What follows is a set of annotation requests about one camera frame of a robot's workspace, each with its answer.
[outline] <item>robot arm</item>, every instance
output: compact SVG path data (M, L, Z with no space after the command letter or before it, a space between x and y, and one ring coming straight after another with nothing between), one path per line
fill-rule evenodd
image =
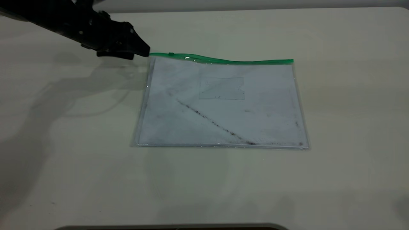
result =
M97 56L132 60L148 56L150 47L128 22L111 20L92 9L94 0L1 0L0 13L32 22L95 50Z

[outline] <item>white wall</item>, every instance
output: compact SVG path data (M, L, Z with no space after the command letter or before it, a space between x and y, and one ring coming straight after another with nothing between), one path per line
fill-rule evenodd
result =
M217 11L409 6L409 0L105 0L95 10L118 12Z

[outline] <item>plastic bag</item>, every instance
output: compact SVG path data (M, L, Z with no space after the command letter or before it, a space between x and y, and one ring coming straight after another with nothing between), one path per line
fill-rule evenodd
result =
M136 145L308 148L292 59L151 56Z

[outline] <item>white table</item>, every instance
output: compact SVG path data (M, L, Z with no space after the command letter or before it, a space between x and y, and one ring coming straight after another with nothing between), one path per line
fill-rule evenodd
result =
M0 229L409 228L409 11L113 14L154 52L295 59L309 151L130 147L146 59L0 18Z

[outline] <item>white paper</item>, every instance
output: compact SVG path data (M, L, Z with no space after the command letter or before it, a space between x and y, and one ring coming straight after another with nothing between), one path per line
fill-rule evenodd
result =
M135 142L306 149L292 66L152 58Z

